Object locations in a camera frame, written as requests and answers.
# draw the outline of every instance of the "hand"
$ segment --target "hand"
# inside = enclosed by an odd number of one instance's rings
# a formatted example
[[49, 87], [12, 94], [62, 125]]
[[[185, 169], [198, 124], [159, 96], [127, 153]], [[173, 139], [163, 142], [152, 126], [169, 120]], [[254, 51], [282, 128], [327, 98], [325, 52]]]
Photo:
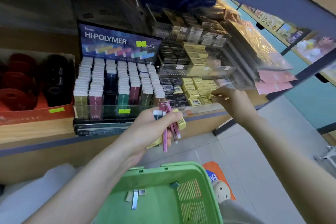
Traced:
[[[136, 165], [144, 155], [146, 148], [155, 142], [163, 131], [173, 122], [182, 118], [181, 112], [169, 112], [159, 120], [155, 120], [153, 110], [158, 107], [142, 111], [133, 124], [117, 139], [131, 157], [131, 166]], [[171, 145], [172, 133], [167, 128], [168, 147]]]
[[259, 116], [246, 92], [243, 90], [221, 87], [214, 90], [211, 94], [217, 96], [217, 98], [212, 101], [220, 103], [229, 115], [241, 126], [244, 126], [251, 119]]

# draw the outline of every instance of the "cardboard box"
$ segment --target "cardboard box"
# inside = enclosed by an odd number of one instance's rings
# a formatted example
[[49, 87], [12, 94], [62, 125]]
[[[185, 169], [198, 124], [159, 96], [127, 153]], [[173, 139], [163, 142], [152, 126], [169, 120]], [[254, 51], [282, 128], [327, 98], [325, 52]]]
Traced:
[[[70, 65], [73, 65], [73, 71], [75, 72], [75, 57], [72, 54], [34, 52], [34, 51], [10, 50], [10, 49], [0, 49], [0, 53], [1, 53], [0, 59], [4, 64], [8, 63], [9, 57], [12, 54], [23, 53], [33, 57], [36, 60], [37, 65], [40, 65], [49, 55], [59, 54], [67, 58]], [[56, 120], [72, 117], [74, 117], [73, 99], [71, 103], [67, 105], [49, 107], [47, 100], [44, 97], [41, 89], [39, 91], [36, 107], [33, 110], [11, 111], [7, 106], [5, 106], [0, 101], [0, 125], [28, 123], [43, 120]]]

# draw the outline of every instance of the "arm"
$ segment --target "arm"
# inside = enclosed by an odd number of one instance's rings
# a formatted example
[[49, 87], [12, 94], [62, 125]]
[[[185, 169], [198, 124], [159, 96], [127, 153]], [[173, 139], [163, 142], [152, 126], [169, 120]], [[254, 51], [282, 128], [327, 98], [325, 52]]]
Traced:
[[258, 115], [245, 91], [220, 88], [212, 94], [221, 95], [215, 101], [257, 142], [306, 223], [335, 223], [336, 179], [288, 145], [284, 136]]
[[130, 128], [24, 223], [90, 223], [122, 175], [140, 161], [146, 147], [181, 117], [181, 112], [170, 112], [155, 121], [153, 109], [141, 112]]

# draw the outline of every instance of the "green price sticker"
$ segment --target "green price sticker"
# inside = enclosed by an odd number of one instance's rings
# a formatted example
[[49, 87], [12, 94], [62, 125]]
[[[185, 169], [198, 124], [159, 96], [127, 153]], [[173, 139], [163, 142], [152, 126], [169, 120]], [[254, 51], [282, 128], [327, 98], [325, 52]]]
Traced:
[[55, 109], [50, 109], [49, 110], [50, 113], [62, 112], [62, 111], [65, 111], [64, 107], [60, 107], [60, 108], [55, 108]]
[[130, 113], [131, 109], [119, 109], [119, 113]]
[[137, 41], [136, 46], [137, 47], [146, 47], [147, 43], [146, 43], [146, 41]]

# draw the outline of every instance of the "green shopping basket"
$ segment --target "green shopping basket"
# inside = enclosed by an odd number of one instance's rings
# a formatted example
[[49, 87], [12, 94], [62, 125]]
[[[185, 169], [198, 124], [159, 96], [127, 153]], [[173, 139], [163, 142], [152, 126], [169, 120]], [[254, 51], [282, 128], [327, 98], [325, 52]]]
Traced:
[[[178, 182], [180, 186], [171, 188]], [[126, 202], [128, 191], [146, 189], [137, 209]], [[159, 168], [134, 167], [107, 197], [95, 224], [110, 223], [223, 223], [210, 179], [196, 162], [163, 164]]]

